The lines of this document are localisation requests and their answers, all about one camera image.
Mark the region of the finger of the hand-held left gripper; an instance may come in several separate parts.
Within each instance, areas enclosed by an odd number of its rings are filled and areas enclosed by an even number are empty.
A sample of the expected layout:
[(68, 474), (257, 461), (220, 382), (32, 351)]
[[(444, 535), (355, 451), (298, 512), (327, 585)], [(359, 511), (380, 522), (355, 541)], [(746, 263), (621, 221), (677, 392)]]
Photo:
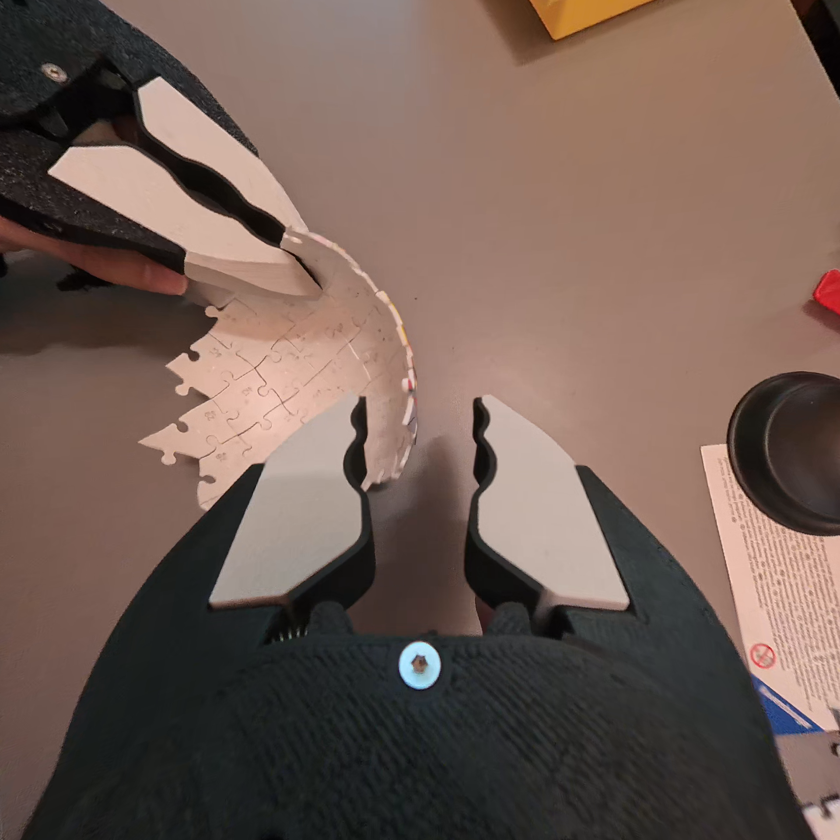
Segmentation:
[(201, 186), (221, 187), (210, 203), (130, 144), (71, 146), (49, 168), (59, 182), (178, 246), (189, 280), (236, 295), (320, 298), (309, 270), (280, 247), (281, 222), (201, 164), (197, 173)]
[(285, 189), (256, 152), (162, 77), (133, 94), (137, 144), (199, 203), (279, 245), (288, 228), (308, 231)]

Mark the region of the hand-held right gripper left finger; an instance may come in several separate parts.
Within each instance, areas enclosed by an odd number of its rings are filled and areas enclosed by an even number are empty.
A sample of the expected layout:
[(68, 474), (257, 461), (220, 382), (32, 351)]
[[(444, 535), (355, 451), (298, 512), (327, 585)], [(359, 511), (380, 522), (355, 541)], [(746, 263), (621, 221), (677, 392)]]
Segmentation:
[(214, 611), (321, 602), (349, 608), (375, 577), (371, 512), (361, 487), (368, 435), (363, 397), (348, 395), (302, 425), (207, 513), (218, 518), (222, 563)]

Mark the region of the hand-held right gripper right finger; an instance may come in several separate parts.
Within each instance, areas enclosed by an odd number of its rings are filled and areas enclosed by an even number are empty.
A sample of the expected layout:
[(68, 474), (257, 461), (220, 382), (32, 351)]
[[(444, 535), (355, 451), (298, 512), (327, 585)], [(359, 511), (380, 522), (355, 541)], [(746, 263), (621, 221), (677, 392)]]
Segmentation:
[(478, 601), (625, 613), (631, 599), (572, 457), (493, 395), (473, 402), (465, 578)]

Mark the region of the partly built white puzzle ball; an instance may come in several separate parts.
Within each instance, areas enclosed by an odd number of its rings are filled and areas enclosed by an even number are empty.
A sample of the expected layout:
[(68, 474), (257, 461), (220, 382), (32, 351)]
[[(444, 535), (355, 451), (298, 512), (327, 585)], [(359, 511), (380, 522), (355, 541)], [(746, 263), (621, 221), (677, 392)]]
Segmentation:
[(243, 294), (206, 307), (213, 327), (167, 365), (181, 379), (179, 394), (204, 400), (140, 440), (165, 465), (179, 455), (198, 462), (204, 510), (346, 396), (366, 404), (364, 489), (396, 480), (416, 441), (413, 351), (391, 299), (323, 236), (289, 228), (282, 245), (310, 270), (321, 296)]

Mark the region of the pile of white puzzle pieces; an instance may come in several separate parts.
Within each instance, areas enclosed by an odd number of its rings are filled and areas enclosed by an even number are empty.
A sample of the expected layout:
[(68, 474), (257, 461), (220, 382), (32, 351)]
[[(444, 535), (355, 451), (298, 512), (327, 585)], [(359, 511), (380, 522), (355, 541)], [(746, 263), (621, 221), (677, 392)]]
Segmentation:
[(839, 794), (801, 804), (814, 839), (839, 839)]

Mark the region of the person's left hand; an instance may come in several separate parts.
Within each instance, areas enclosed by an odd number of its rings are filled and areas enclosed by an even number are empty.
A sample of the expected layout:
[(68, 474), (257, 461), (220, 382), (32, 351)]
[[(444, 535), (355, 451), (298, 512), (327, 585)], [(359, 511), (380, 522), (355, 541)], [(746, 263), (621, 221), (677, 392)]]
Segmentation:
[(93, 277), (141, 291), (182, 296), (188, 279), (152, 259), (130, 250), (79, 245), (27, 230), (1, 217), (1, 250), (29, 250), (61, 260)]

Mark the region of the white printed paper leaflet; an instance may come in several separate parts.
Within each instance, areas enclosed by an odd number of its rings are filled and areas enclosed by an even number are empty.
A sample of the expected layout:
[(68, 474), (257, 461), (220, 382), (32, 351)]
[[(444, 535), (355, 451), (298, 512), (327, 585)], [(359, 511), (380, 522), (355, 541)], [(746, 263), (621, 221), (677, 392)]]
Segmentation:
[(775, 736), (838, 732), (839, 538), (787, 529), (700, 449), (753, 686)]

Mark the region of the black round stand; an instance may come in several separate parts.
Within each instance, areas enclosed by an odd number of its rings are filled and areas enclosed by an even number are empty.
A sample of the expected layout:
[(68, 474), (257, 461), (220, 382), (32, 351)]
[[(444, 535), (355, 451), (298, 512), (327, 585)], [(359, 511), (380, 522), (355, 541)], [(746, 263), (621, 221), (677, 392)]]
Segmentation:
[(731, 415), (727, 448), (741, 489), (765, 516), (838, 536), (838, 378), (796, 371), (756, 384)]

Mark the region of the yellow box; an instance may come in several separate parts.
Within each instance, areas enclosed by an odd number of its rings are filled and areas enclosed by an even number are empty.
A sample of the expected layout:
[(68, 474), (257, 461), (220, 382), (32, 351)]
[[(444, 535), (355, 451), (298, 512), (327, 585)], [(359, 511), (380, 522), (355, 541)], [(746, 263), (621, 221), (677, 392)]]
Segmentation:
[(588, 28), (650, 4), (651, 1), (530, 1), (552, 40), (565, 39)]

